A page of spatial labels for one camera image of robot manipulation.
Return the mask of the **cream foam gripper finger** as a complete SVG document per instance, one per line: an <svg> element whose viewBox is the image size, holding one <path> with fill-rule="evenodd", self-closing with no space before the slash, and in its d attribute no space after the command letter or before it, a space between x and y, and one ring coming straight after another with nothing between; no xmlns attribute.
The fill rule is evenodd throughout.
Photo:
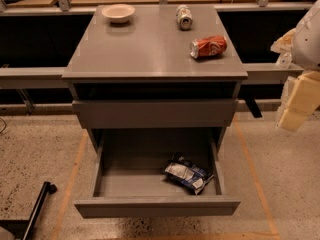
<svg viewBox="0 0 320 240"><path fill-rule="evenodd" d="M275 53L285 53L290 52L292 49L292 40L296 32L296 29L293 28L286 32L282 37L278 38L270 47L270 50Z"/></svg>
<svg viewBox="0 0 320 240"><path fill-rule="evenodd" d="M296 131L320 106L320 72L307 71L284 84L281 105L277 110L277 126Z"/></svg>

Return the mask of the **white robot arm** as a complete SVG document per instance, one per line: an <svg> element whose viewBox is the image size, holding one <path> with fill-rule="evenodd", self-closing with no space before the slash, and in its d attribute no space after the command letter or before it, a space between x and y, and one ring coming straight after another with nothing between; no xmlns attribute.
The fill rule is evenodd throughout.
<svg viewBox="0 0 320 240"><path fill-rule="evenodd" d="M283 129L296 131L320 106L320 0L270 50L279 54L277 68L295 64L303 69L285 84L277 122Z"/></svg>

